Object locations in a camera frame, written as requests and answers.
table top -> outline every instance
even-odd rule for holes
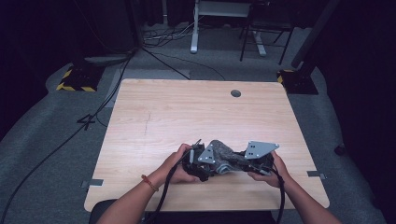
[[[233,97],[231,91],[241,92]],[[182,143],[218,139],[234,151],[248,141],[279,144],[293,178],[323,206],[329,199],[316,171],[283,87],[275,82],[124,79],[107,127],[85,209],[117,199],[149,175]],[[147,210],[158,205],[163,188]],[[279,189],[244,172],[210,177],[206,182],[169,186],[162,211],[271,210],[280,206]],[[286,198],[285,208],[293,208]]]

metal mechanical part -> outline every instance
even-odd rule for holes
[[[255,172],[270,175],[274,158],[271,151],[279,148],[279,144],[250,141],[247,149],[234,152],[219,140],[213,140],[208,147],[204,144],[192,146],[190,155],[184,157],[182,165],[189,175],[195,175],[206,181],[214,174],[223,175],[231,171]]]

chair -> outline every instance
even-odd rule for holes
[[[279,64],[282,64],[286,49],[288,48],[291,35],[294,30],[292,24],[291,13],[289,12],[286,3],[283,0],[256,0],[249,8],[247,15],[247,22],[243,27],[239,39],[244,35],[244,45],[242,47],[241,57],[239,61],[242,62],[245,52],[245,46],[248,40],[249,31],[277,33],[279,34],[273,44],[254,43],[256,45],[263,44],[265,46],[282,47],[283,52],[280,57]],[[285,45],[276,45],[276,41],[284,32],[289,32],[288,40]]]

bracelet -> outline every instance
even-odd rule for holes
[[[145,175],[142,175],[142,179],[143,179],[143,182],[147,183],[155,191],[159,190],[159,189],[154,187],[154,185],[151,183],[151,181],[149,181],[149,179]]]

chair leg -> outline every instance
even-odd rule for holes
[[[290,30],[290,33],[289,33],[289,36],[288,36],[288,40],[286,41],[285,48],[283,49],[282,56],[280,57],[279,65],[281,65],[281,64],[282,64],[283,57],[285,56],[286,49],[288,48],[288,45],[289,45],[289,41],[290,41],[291,35],[293,34],[293,30],[294,30],[293,28]]]
[[[274,43],[276,43],[276,41],[283,35],[283,31],[280,32],[280,34],[277,36],[277,38],[274,40]]]
[[[249,26],[247,26],[247,29],[246,29],[246,31],[245,31],[244,45],[242,46],[241,57],[239,58],[239,61],[240,61],[240,62],[242,62],[242,59],[243,59],[243,57],[244,57],[245,46],[247,45],[247,40],[248,40],[248,31],[249,31]]]

